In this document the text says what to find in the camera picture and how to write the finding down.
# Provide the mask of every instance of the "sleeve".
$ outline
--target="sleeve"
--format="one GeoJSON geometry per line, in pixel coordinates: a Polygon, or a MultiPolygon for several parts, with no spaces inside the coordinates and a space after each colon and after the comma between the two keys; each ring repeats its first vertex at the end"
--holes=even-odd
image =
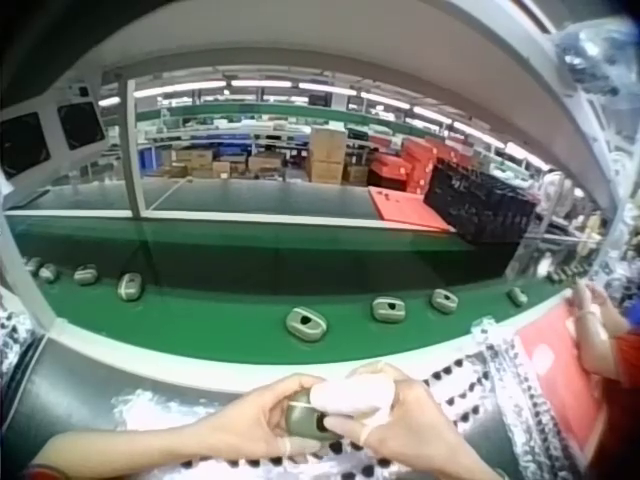
{"type": "Polygon", "coordinates": [[[640,388],[640,335],[628,333],[613,342],[622,384],[627,388],[640,388]]]}
{"type": "Polygon", "coordinates": [[[22,476],[24,480],[68,480],[64,472],[47,465],[30,465],[22,476]]]}

